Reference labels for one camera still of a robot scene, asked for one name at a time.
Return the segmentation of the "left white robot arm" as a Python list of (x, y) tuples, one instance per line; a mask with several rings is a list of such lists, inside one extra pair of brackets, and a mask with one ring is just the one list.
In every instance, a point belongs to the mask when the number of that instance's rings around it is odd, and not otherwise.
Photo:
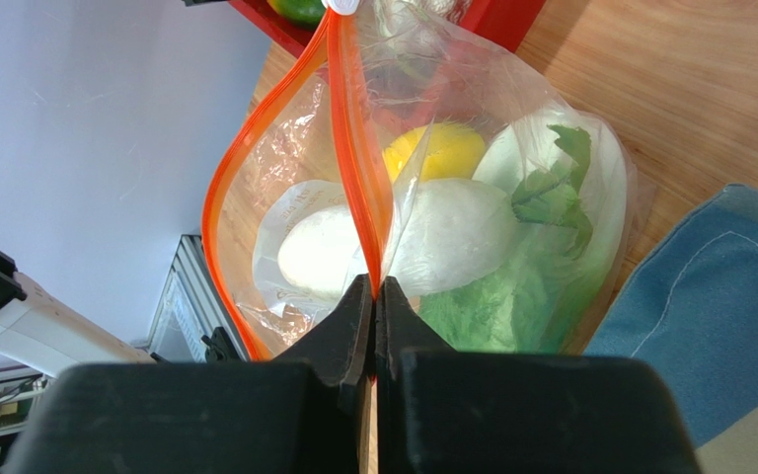
[(1, 251), (0, 356), (53, 378), (77, 364), (156, 361), (51, 296)]

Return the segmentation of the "plaid pillow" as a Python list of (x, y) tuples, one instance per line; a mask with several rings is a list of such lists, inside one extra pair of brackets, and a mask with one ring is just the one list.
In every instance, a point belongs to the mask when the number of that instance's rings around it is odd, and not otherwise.
[(707, 473), (758, 473), (758, 190), (729, 185), (633, 270), (590, 356), (649, 364)]

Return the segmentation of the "clear zip top bag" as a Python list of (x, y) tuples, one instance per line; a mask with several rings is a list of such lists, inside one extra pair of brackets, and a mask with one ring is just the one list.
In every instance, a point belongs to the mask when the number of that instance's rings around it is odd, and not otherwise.
[(459, 350), (571, 349), (652, 192), (612, 127), (416, 1), (326, 1), (207, 192), (204, 257), (251, 359), (358, 276)]

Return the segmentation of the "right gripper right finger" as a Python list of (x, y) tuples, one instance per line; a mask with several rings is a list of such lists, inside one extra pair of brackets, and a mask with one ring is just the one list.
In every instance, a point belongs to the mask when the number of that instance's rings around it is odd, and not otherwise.
[(697, 473), (673, 398), (623, 357), (463, 353), (388, 278), (376, 309), (383, 473)]

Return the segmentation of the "green lettuce cabbage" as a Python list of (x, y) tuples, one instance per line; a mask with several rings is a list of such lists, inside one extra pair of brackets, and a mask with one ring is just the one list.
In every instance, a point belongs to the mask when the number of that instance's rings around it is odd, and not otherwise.
[(423, 297), (419, 316), (457, 350), (557, 352), (616, 267), (629, 171), (598, 117), (548, 105), (506, 126), (473, 175), (505, 191), (518, 215), (506, 261)]

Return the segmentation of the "yellow bell pepper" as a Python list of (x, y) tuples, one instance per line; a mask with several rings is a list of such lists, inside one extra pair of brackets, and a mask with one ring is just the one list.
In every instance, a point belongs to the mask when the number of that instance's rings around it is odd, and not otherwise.
[[(398, 178), (425, 132), (426, 126), (409, 130), (384, 149), (383, 159), (392, 181)], [(471, 127), (453, 121), (434, 123), (420, 178), (471, 179), (486, 149), (483, 137)]]

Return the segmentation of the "red plastic bin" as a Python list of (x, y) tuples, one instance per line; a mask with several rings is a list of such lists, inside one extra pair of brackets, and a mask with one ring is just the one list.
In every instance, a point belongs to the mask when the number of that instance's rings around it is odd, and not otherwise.
[[(527, 35), (545, 0), (475, 0), (459, 25), (514, 52)], [(313, 32), (291, 25), (264, 0), (229, 4), (293, 56), (299, 56)]]

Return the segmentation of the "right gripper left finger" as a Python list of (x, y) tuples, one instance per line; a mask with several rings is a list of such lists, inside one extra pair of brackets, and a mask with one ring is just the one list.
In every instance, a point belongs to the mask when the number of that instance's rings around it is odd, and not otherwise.
[(265, 362), (66, 370), (13, 444), (8, 473), (364, 473), (373, 298), (335, 310)]

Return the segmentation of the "green orange mango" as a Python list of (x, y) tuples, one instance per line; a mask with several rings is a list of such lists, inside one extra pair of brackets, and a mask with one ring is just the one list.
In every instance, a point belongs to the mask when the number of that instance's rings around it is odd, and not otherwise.
[(277, 15), (305, 30), (316, 29), (327, 10), (322, 0), (267, 0), (266, 2)]

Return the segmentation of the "white radish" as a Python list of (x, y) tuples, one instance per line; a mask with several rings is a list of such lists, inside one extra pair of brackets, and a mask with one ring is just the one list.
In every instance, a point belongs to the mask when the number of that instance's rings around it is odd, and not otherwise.
[[(460, 288), (493, 273), (519, 232), (510, 198), (490, 184), (449, 178), (417, 187), (414, 205), (388, 271), (418, 297)], [(284, 279), (317, 299), (335, 301), (365, 272), (359, 238), (346, 205), (300, 220), (277, 253)]]

